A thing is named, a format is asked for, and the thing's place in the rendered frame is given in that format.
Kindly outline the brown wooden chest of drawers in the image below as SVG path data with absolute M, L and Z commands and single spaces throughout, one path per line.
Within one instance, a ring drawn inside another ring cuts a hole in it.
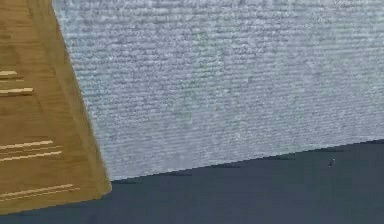
M 0 0 L 0 215 L 112 189 L 52 0 Z

